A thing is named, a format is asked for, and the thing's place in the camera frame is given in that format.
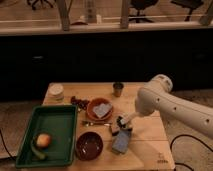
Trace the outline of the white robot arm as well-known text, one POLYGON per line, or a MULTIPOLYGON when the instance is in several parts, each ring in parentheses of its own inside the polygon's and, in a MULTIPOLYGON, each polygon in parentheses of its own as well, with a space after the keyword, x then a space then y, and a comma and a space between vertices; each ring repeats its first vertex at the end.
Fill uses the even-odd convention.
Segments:
POLYGON ((117 121, 123 126, 137 116, 149 116, 155 110, 169 114, 192 129, 213 139, 213 108, 171 95, 171 79, 158 74, 137 91, 135 112, 117 121))

